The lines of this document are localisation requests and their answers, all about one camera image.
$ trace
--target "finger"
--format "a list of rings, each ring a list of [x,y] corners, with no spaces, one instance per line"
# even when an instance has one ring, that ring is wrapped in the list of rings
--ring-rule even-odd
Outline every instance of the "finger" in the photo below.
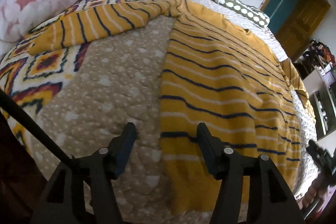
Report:
[[[311,200],[309,200],[309,204],[313,203],[314,198],[312,198]]]
[[[314,196],[316,196],[316,192],[317,192],[317,191],[316,191],[315,187],[310,186],[310,187],[308,188],[308,191],[307,191],[306,194],[308,194],[308,195],[314,197]]]
[[[316,191],[308,191],[304,197],[310,201],[314,199],[315,196],[316,196]]]
[[[302,206],[303,206],[303,207],[307,207],[308,204],[309,204],[308,200],[307,200],[306,198],[304,198],[304,199],[302,200]]]
[[[320,198],[324,198],[325,194],[327,193],[328,189],[324,189],[324,190],[319,190],[318,195]]]

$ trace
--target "clothes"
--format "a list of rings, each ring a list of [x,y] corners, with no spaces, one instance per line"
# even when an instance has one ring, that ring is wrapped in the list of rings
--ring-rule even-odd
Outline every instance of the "clothes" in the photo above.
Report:
[[[280,65],[284,72],[283,78],[286,81],[286,84],[288,86],[292,86],[293,89],[295,89],[296,93],[300,97],[300,100],[306,113],[308,113],[309,116],[314,120],[314,122],[316,122],[314,109],[309,101],[309,94],[306,91],[305,85],[298,71],[294,67],[292,61],[288,58],[280,62]]]
[[[262,40],[224,15],[188,0],[103,5],[60,17],[33,34],[29,52],[142,27],[160,14],[177,18],[161,88],[161,149],[174,191],[172,211],[210,211],[217,199],[220,182],[207,172],[194,142],[199,122],[244,155],[268,154],[292,187],[300,133],[284,72]],[[243,201],[247,196],[244,183]]]
[[[320,60],[320,64],[327,66],[331,62],[332,66],[335,67],[335,57],[331,54],[328,46],[318,40],[312,40],[310,43],[310,53],[313,54],[313,57],[316,56]]]

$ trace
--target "human hand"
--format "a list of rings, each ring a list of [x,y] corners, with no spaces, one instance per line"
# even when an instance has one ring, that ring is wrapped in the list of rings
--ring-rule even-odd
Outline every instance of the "human hand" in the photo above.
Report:
[[[302,199],[302,206],[303,207],[307,207],[310,203],[313,202],[314,198],[316,195],[318,195],[322,200],[325,199],[325,195],[328,189],[321,189],[321,190],[317,190],[315,188],[316,185],[316,180],[314,180],[311,184],[311,186],[308,188],[307,193],[305,194],[305,196]],[[321,208],[321,206],[323,205],[323,202],[319,202],[320,205],[317,205],[314,209],[314,211],[319,211],[319,209]]]

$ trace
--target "bed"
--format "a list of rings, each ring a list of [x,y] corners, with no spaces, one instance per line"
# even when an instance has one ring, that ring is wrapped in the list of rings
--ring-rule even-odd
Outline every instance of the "bed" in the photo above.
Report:
[[[82,0],[62,15],[122,1],[130,0]],[[250,29],[273,50],[279,61],[288,58],[268,28],[259,28],[212,0],[191,1]],[[89,155],[105,147],[126,122],[135,123],[140,138],[134,145],[125,173],[113,181],[125,221],[208,223],[211,217],[211,212],[196,211],[172,215],[168,205],[171,194],[162,166],[158,118],[160,74],[173,24],[174,19],[160,16],[141,29],[34,57],[28,53],[28,38],[9,51],[0,64],[0,88],[67,154]],[[305,151],[308,141],[316,140],[316,131],[298,95],[291,92],[301,133],[301,161],[293,189],[295,198],[299,199],[317,177],[317,168]],[[8,123],[43,175],[50,178],[59,161],[11,117]],[[91,210],[86,188],[86,206]],[[240,220],[244,220],[246,208],[247,204],[243,204]]]

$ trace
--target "wooden door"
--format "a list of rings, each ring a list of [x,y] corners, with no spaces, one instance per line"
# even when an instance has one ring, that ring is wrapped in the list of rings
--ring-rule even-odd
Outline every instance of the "wooden door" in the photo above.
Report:
[[[275,37],[293,62],[308,48],[310,36],[329,8],[323,0],[300,0],[277,31]]]

